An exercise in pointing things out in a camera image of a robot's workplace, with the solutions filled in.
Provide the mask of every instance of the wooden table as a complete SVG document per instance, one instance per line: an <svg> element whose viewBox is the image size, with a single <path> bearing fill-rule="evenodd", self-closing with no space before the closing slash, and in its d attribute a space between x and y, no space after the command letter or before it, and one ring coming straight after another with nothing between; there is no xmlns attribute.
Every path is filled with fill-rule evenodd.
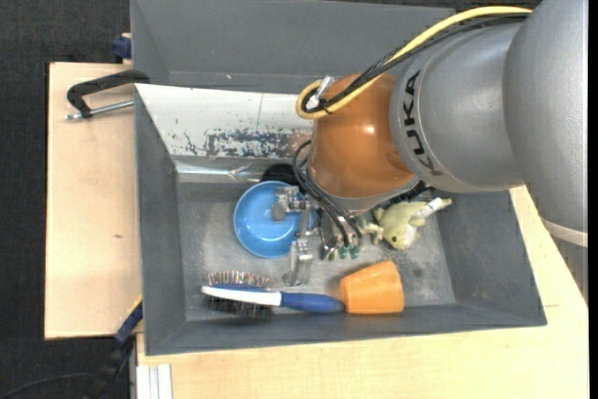
<svg viewBox="0 0 598 399"><path fill-rule="evenodd" d="M127 67L50 66L47 339L113 334L140 294L132 111L64 120L70 85ZM140 333L137 362L170 363L175 399L589 397L588 308L527 190L511 195L547 326L168 356Z"/></svg>

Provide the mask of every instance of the orange plastic object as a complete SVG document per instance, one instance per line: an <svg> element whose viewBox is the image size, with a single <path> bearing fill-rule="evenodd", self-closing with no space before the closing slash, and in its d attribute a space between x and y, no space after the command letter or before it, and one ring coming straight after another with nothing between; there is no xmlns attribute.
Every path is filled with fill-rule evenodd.
<svg viewBox="0 0 598 399"><path fill-rule="evenodd" d="M340 280L340 293L351 314L400 313L403 283L392 261L372 264Z"/></svg>
<svg viewBox="0 0 598 399"><path fill-rule="evenodd" d="M357 77L340 79L324 98ZM326 192L365 198L401 189L413 178L392 141L389 105L395 81L385 75L346 106L314 121L310 174Z"/></svg>

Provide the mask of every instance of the metal clamp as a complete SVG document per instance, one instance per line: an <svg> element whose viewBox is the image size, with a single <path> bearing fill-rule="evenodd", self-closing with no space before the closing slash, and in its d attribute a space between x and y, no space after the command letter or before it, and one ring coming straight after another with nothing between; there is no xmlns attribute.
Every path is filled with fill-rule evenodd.
<svg viewBox="0 0 598 399"><path fill-rule="evenodd" d="M99 113L106 113L119 108L131 107L133 105L133 100L91 109L90 106L85 103L85 100L83 100L83 95L89 95L91 93L97 93L103 90L120 87L121 85L126 85L128 83L150 83L150 78L139 70L126 70L125 72L120 72L118 74L95 78L93 80L88 80L78 83L77 85L73 85L70 89L68 89L68 92L66 93L66 99L78 110L78 113L66 115L66 119L89 119L93 115L97 115Z"/></svg>

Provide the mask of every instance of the wire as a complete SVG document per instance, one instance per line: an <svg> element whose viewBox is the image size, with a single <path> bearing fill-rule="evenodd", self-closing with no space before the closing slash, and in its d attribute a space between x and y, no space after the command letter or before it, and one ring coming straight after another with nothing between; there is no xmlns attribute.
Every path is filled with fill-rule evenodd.
<svg viewBox="0 0 598 399"><path fill-rule="evenodd" d="M33 388L34 386L39 386L40 384L48 384L49 382L54 382L57 380L73 379L73 378L91 378L91 377L95 378L96 376L97 376L96 374L92 374L92 373L75 373L75 374L63 374L61 376L54 376L53 378L40 379L40 380L36 380L34 382L29 382L27 384L24 384L23 386L20 386L17 389L13 389L12 391L4 392L2 395L0 395L0 399L5 399L6 397L14 395L17 392L25 391L27 389Z"/></svg>
<svg viewBox="0 0 598 399"><path fill-rule="evenodd" d="M308 111L305 111L306 99L313 93L314 89L317 89L320 86L321 80L316 80L316 81L310 83L299 94L299 97L297 98L297 102L295 104L295 110L297 111L297 114L301 118L306 119L306 120L317 120L317 119L323 118L326 115L329 115L330 113L336 112L337 110L339 110L340 108L344 107L346 104L351 102L354 98L356 98L358 95L360 95L363 91L365 91L367 88L369 88L371 85L373 85L374 82L376 82L382 76L383 72L388 70L391 67L389 66L388 68L386 68L385 70L382 70L381 72L380 72L380 68L386 67L391 64L392 64L392 66L394 66L395 65L394 63L396 61L399 61L400 59L404 60L404 57L408 53L410 53L412 50L418 48L419 46L422 46L425 42L428 42L430 39L432 39L432 37L436 36L437 34L439 34L440 32L442 32L444 30L447 30L449 27L456 25L460 22L468 21L468 20L475 19L478 17L488 17L488 16L497 16L497 15L499 15L499 16L504 16L504 15L520 16L520 15L527 15L530 12L531 12L530 9L521 8L521 7L478 7L478 8L472 8L471 10L466 10L465 12L460 12L458 14L452 15L452 16L440 21L436 25L433 25L429 29L425 30L424 32L422 32L421 34L416 36L414 39L409 41L402 48L391 53L390 56L387 55L385 58L381 59L376 64L372 65L372 67L368 68L363 74L361 74L357 78L356 81L361 81L361 80L363 80L364 77L371 76L373 73L374 73L374 76L372 78L369 78L362 85L355 88L353 86L353 83L354 83L353 82L353 83L351 83L351 85L349 85L349 87L347 89L345 89L345 92L347 90L350 90L350 93L341 93L338 95L338 96L340 96L340 98L338 98L334 102L328 102L327 104L323 105L322 107L316 108L315 110L308 112Z"/></svg>
<svg viewBox="0 0 598 399"><path fill-rule="evenodd" d="M309 178L309 176L301 170L301 168L305 164L307 164L309 155L307 155L300 164L297 163L301 151L303 151L310 144L311 140L308 140L302 145L300 145L299 148L295 151L292 157L293 172L297 177L299 186L305 192L309 193L315 200L317 200L320 204L321 209L326 211L326 213L328 213L328 215L331 217L336 227L340 231L341 235L343 236L343 243L346 247L348 247L350 245L349 235L347 234L347 230L341 223L339 217L345 220L347 225L353 230L355 235L360 238L360 240L363 237L361 231L359 230L353 219L350 217L349 213L345 211L342 207L337 205L335 201L332 198L330 198L330 196L322 188L320 188L320 186L317 183L312 181L311 178Z"/></svg>

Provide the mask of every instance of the blue plastic bowl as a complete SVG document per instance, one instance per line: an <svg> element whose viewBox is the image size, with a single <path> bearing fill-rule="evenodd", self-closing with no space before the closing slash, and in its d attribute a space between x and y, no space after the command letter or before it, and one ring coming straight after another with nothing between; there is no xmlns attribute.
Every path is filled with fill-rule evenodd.
<svg viewBox="0 0 598 399"><path fill-rule="evenodd" d="M299 228L300 212L287 213L282 221L272 220L276 188L290 186L282 181L264 181L243 193L234 214L235 234L247 251L262 258L289 253Z"/></svg>

